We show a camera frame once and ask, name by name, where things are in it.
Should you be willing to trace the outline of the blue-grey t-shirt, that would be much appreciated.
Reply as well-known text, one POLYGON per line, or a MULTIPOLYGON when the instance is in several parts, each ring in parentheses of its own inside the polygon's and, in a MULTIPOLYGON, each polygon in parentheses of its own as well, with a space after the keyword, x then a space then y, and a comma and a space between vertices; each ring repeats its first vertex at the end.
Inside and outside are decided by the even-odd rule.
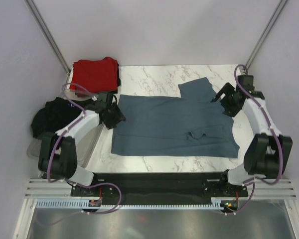
POLYGON ((113 131, 111 153, 120 156, 236 158, 233 119, 223 113, 207 78, 179 86, 180 97, 121 95, 126 121, 113 131))

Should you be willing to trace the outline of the clear plastic bin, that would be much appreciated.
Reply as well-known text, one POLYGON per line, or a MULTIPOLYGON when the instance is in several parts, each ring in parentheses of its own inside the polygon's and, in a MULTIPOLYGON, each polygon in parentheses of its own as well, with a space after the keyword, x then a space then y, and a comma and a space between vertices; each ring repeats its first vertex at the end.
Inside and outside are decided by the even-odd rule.
MULTIPOLYGON (((86 107, 92 102, 91 97, 86 94, 85 91, 76 91, 72 89, 65 89, 65 93, 61 93, 58 97, 63 99, 70 98, 82 107, 86 107)), ((81 167, 85 168, 87 166, 103 128, 104 126, 102 124, 93 127, 78 143, 76 152, 78 164, 81 167)), ((27 156, 31 159, 38 160, 40 148, 41 138, 34 138, 27 149, 27 156)))

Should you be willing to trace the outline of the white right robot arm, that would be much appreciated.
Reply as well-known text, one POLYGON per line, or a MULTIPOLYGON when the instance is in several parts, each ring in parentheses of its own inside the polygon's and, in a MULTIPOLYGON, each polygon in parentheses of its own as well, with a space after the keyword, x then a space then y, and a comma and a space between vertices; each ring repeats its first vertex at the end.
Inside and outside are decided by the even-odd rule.
POLYGON ((234 193, 236 185, 248 185, 255 180, 276 184, 286 169, 293 145, 291 137, 282 135, 273 123, 263 93, 255 90, 254 77, 239 75, 235 81, 235 87, 226 83, 212 101, 219 101, 230 117, 243 111, 254 136, 243 164, 228 170, 227 179, 218 183, 218 190, 224 196, 234 193))

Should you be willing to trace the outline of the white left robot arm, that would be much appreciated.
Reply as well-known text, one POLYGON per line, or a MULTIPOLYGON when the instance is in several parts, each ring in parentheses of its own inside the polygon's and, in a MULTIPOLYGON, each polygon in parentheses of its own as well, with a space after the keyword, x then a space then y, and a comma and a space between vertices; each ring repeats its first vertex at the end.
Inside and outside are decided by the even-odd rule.
POLYGON ((78 164, 77 146, 92 129, 104 125, 113 129, 126 118, 112 93, 99 93, 86 107, 69 100, 81 112, 77 118, 55 133, 46 132, 41 137, 38 169, 46 173, 49 183, 63 179, 82 186, 89 196, 99 192, 99 183, 93 172, 78 164))

